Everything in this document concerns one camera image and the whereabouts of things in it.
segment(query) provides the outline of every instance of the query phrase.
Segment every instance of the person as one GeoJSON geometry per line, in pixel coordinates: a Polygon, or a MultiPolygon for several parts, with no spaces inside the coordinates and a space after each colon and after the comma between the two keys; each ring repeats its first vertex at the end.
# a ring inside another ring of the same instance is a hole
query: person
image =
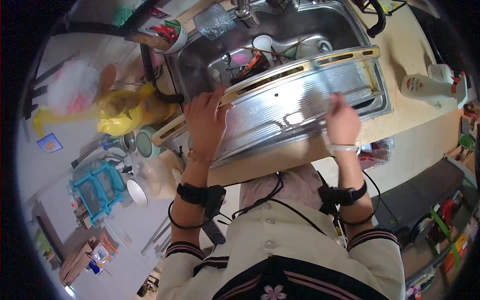
{"type": "MultiPolygon", "coordinates": [[[[185,106],[192,144],[183,186],[207,187],[232,108],[219,107],[223,92],[202,93],[185,106]]],[[[355,144],[360,119],[342,95],[330,100],[325,119],[330,142],[340,145],[335,152],[339,188],[360,191],[365,181],[356,153],[344,151],[355,144]]],[[[243,183],[240,215],[228,226],[226,242],[206,258],[200,229],[182,229],[202,224],[204,208],[177,194],[170,210],[176,226],[172,223],[157,299],[404,299],[397,240],[373,227],[368,193],[340,207],[347,224],[345,249],[332,217],[319,211],[322,184],[311,164],[243,183]]]]}

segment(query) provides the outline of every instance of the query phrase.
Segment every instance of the faucet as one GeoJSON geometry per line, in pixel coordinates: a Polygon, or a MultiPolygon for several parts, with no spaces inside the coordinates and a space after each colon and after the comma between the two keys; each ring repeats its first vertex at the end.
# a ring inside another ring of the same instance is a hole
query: faucet
{"type": "Polygon", "coordinates": [[[232,5],[236,5],[236,17],[242,21],[248,28],[254,28],[260,25],[260,20],[250,8],[249,0],[231,0],[232,5]]]}
{"type": "Polygon", "coordinates": [[[250,0],[230,0],[232,5],[237,6],[235,16],[242,21],[248,28],[254,28],[260,25],[260,19],[255,15],[256,11],[264,11],[276,14],[282,14],[287,8],[287,2],[291,0],[263,0],[255,1],[250,5],[250,0]]]}

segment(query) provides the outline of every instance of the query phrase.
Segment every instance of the pink sponge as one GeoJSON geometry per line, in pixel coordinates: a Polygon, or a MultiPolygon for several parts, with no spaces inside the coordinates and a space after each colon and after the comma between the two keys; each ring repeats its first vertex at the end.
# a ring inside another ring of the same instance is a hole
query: pink sponge
{"type": "Polygon", "coordinates": [[[238,65],[244,65],[250,61],[245,54],[235,54],[234,56],[232,56],[232,59],[238,65]]]}

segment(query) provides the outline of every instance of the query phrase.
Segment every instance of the stainless steel sink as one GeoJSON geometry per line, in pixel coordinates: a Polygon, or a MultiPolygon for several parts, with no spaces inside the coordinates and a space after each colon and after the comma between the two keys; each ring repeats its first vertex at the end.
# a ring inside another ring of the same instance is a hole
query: stainless steel sink
{"type": "MultiPolygon", "coordinates": [[[[306,38],[305,43],[319,40],[328,41],[332,45],[332,50],[370,45],[365,31],[361,29],[349,4],[342,0],[318,4],[301,1],[296,7],[289,6],[285,12],[281,13],[270,9],[264,0],[253,1],[250,6],[260,20],[260,25],[257,27],[247,28],[235,18],[234,10],[232,10],[229,11],[229,15],[237,23],[236,28],[224,33],[221,38],[214,41],[208,40],[194,30],[189,33],[187,44],[181,51],[167,55],[167,64],[176,92],[184,94],[187,103],[202,92],[214,91],[218,83],[212,77],[213,69],[220,72],[222,84],[228,86],[231,71],[226,70],[226,64],[221,59],[222,55],[229,52],[231,56],[242,54],[251,59],[252,52],[240,49],[239,46],[252,47],[253,39],[259,35],[271,36],[272,48],[276,52],[281,52],[297,43],[299,39],[306,38]]],[[[281,64],[280,60],[276,61],[276,65],[281,64]]],[[[375,76],[384,95],[354,107],[361,120],[391,112],[388,94],[378,64],[375,65],[375,76]]],[[[318,124],[322,123],[322,120],[318,121],[277,135],[223,160],[222,163],[316,135],[320,130],[318,124]]]]}

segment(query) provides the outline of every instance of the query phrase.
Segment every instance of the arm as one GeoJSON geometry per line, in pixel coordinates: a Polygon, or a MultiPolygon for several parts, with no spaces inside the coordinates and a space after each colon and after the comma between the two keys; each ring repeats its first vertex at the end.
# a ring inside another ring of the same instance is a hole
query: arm
{"type": "MultiPolygon", "coordinates": [[[[360,119],[342,95],[332,95],[332,108],[326,114],[328,137],[332,144],[354,145],[360,131],[360,119]]],[[[360,163],[354,152],[337,151],[340,188],[359,190],[364,182],[360,163]]],[[[349,223],[360,222],[373,212],[368,193],[354,205],[341,206],[342,219],[349,223]]],[[[389,299],[405,298],[405,278],[400,248],[393,233],[374,229],[372,220],[357,226],[345,224],[350,258],[367,268],[375,277],[380,292],[389,299]]]]}
{"type": "MultiPolygon", "coordinates": [[[[325,115],[330,142],[337,145],[355,145],[360,131],[360,118],[358,113],[345,102],[343,95],[333,94],[331,95],[331,101],[332,107],[325,115]]],[[[342,189],[354,188],[355,190],[359,190],[363,186],[364,179],[356,153],[337,151],[335,156],[339,173],[338,187],[342,189]]],[[[372,212],[372,200],[368,192],[358,199],[354,205],[340,207],[342,219],[349,223],[363,221],[368,218],[372,212]]],[[[369,229],[373,229],[372,220],[357,226],[345,224],[348,239],[369,229]]]]}
{"type": "MultiPolygon", "coordinates": [[[[185,106],[184,115],[192,139],[192,151],[198,159],[189,159],[181,183],[207,187],[209,160],[222,141],[227,128],[227,112],[232,105],[218,107],[225,88],[202,93],[185,106]]],[[[171,217],[179,226],[198,226],[204,220],[204,208],[183,201],[177,194],[172,204],[171,217]]],[[[158,285],[157,299],[186,299],[188,282],[193,269],[204,259],[199,242],[200,229],[180,229],[172,225],[172,243],[167,248],[158,285]]]]}
{"type": "MultiPolygon", "coordinates": [[[[194,98],[191,104],[185,106],[185,122],[192,139],[192,151],[204,158],[200,161],[187,162],[181,183],[188,183],[194,187],[207,187],[208,160],[215,157],[227,128],[227,112],[232,105],[218,108],[225,88],[218,88],[212,93],[201,93],[194,98]]],[[[171,209],[172,219],[180,226],[197,226],[202,224],[204,208],[199,204],[183,201],[177,194],[171,209]]],[[[172,243],[186,241],[200,246],[200,228],[184,230],[172,226],[172,243]]]]}

